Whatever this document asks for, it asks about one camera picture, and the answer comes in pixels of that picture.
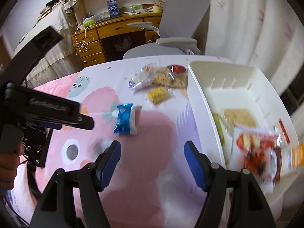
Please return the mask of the person left hand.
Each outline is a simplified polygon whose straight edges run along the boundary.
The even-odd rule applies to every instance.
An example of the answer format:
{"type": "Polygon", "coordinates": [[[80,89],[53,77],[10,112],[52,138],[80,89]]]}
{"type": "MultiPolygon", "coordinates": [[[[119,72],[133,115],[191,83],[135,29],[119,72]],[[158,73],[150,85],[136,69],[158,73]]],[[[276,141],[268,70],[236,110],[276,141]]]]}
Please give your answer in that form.
{"type": "Polygon", "coordinates": [[[13,153],[0,154],[0,183],[4,190],[12,190],[20,164],[20,156],[24,153],[23,141],[20,141],[13,153]]]}

